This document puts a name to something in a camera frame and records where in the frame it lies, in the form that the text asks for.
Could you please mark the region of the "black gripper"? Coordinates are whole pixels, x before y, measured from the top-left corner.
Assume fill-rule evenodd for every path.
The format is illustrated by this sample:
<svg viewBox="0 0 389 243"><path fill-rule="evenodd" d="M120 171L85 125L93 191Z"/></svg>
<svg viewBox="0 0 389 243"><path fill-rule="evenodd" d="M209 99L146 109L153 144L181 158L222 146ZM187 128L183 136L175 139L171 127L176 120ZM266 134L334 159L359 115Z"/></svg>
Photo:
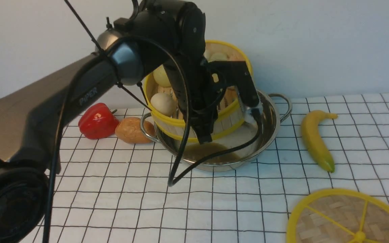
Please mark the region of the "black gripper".
<svg viewBox="0 0 389 243"><path fill-rule="evenodd" d="M217 105L228 87L234 87L247 123L261 123L263 106L245 61L216 60L204 56L164 57L163 67L182 114L190 114L199 144L212 141ZM218 76L214 82L212 74Z"/></svg>

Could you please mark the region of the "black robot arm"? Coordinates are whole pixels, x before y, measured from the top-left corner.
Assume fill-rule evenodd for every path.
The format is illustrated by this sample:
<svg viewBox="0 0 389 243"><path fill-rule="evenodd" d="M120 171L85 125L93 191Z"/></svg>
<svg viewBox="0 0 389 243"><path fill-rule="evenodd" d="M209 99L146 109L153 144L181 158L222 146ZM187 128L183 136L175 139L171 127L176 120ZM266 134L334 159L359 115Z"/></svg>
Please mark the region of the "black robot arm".
<svg viewBox="0 0 389 243"><path fill-rule="evenodd" d="M107 23L89 56L0 98L0 243L18 243L41 221L49 241L55 176L60 172L63 129L113 86L137 85L164 66L185 120L182 141L168 177L174 186L201 163L254 143L262 134L263 107L245 61L204 57L205 14L183 0L133 0L130 18ZM211 142L217 106L234 87L244 120L257 124L252 139L205 156L175 176L190 129L200 144Z"/></svg>

